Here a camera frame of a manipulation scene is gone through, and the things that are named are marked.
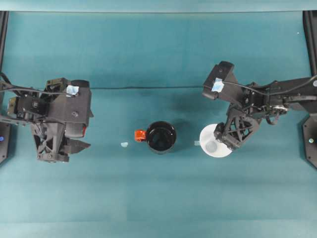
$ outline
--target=small white plate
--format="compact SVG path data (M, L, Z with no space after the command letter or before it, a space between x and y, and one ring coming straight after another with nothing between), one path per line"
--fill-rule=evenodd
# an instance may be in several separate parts
M229 150L228 147L217 141L213 132L217 124L210 124L206 126L199 136L199 143L203 151L209 156L222 158L231 154L232 150Z

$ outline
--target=cable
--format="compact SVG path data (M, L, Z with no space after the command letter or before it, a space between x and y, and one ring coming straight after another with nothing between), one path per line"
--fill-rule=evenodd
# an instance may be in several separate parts
M26 92L48 94L48 95L66 95L66 96L74 97L74 95L69 94L69 93L45 92L45 91L41 91L41 90L37 90L37 89L22 88L22 87L13 87L13 88L2 89L2 90L0 90L0 93L5 92L5 91L26 91Z
M2 82L4 85L11 87L11 88L6 88L6 89L0 90L0 93L1 92L5 92L5 91L13 91L15 94L18 94L19 96L22 96L22 94L19 91L26 91L26 92L48 94L48 95L66 95L66 96L70 96L70 97L74 96L74 95L69 94L69 93L45 92L45 91L41 91L41 90L37 90L37 89L24 88L24 87L18 87L18 86L12 85L10 80L6 76L6 74L3 73L3 72L0 72L0 77L4 80L4 82Z
M11 84L10 80L8 79L8 77L5 75L5 73L0 72L0 77L6 82Z
M261 92L261 91L259 91L259 90L257 90L257 89L250 88L250 87L248 87L248 86L242 85L242 84L240 84L240 83L233 83L233 82L226 82L226 81L223 81L223 83L224 83L224 84L232 84L232 85L235 85L235 86L239 86L239 87L241 87L241 88L246 88L246 89L248 89L248 90L251 90L251 91L253 91L253 92L259 93L259 94L264 95L264 96L274 96L274 95L285 94L285 93L289 93L289 92L291 92L291 91L294 91L294 90L296 90L296 89L298 89L298 88L301 88L301 87L303 87L303 86L309 84L310 82L312 82L312 81L315 80L315 79L317 79L317 74L314 75L313 77L311 77L310 79L308 79L305 83L302 83L302 84L300 84L300 85L298 85L298 86L295 86L295 87L293 87L293 88L290 88L290 89L288 89L288 90L281 91L281 92L276 92L276 93L264 93L264 92Z
M126 90L126 89L186 89L186 88L202 88L200 85L193 86L166 86L166 87L140 87L140 86L127 86L127 87L101 87L101 88L90 88L92 90Z

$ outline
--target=small piece of paper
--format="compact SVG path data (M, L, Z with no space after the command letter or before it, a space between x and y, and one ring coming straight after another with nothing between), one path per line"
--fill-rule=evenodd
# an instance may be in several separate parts
M66 88L66 93L71 94L71 95L76 95L79 91L79 87L78 86L73 86L73 85L68 85Z
M222 79L216 78L214 83L213 83L213 87L212 87L211 91L220 93L222 91L223 87L224 87L224 84L222 82Z

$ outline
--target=screw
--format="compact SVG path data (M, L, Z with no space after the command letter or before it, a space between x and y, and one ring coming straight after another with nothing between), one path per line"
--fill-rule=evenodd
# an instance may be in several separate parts
M78 112L73 111L71 114L72 114L74 117L78 117Z
M33 101L32 107L33 108L37 108L38 106L39 106L39 102L38 101Z

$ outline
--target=black bracket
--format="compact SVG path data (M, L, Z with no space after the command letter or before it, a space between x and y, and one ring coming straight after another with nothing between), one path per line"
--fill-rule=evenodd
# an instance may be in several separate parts
M306 159L317 168L317 117L310 116L302 127Z

